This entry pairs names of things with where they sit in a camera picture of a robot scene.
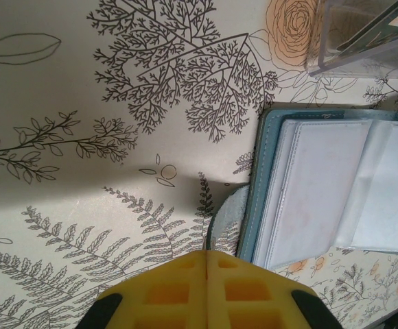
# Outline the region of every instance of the floral wallpaper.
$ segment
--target floral wallpaper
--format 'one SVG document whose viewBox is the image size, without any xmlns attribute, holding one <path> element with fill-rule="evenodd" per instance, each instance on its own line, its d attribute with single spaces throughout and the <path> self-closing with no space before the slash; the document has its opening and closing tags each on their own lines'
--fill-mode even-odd
<svg viewBox="0 0 398 329">
<path fill-rule="evenodd" d="M 0 2 L 0 328 L 73 328 L 103 290 L 200 249 L 250 179 L 264 109 L 398 111 L 398 80 L 304 71 L 314 10 Z M 234 254 L 238 234 L 217 248 Z M 332 248 L 277 273 L 345 328 L 398 308 L 395 255 Z"/>
</svg>

